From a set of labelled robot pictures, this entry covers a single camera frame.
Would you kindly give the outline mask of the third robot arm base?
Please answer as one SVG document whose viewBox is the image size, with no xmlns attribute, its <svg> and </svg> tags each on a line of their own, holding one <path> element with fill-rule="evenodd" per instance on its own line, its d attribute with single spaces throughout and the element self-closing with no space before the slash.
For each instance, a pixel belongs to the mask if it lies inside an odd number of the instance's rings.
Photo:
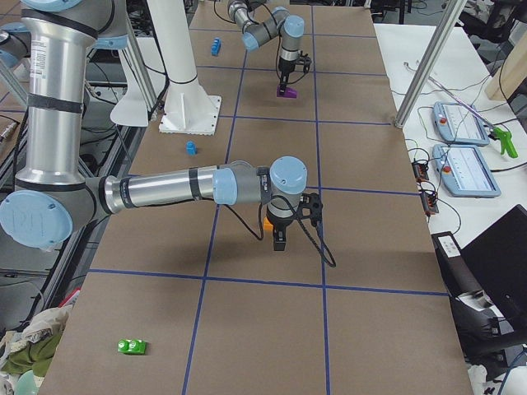
<svg viewBox="0 0 527 395">
<path fill-rule="evenodd" d="M 1 26 L 1 60 L 14 68 L 30 57 L 31 35 L 24 23 L 11 22 Z"/>
</svg>

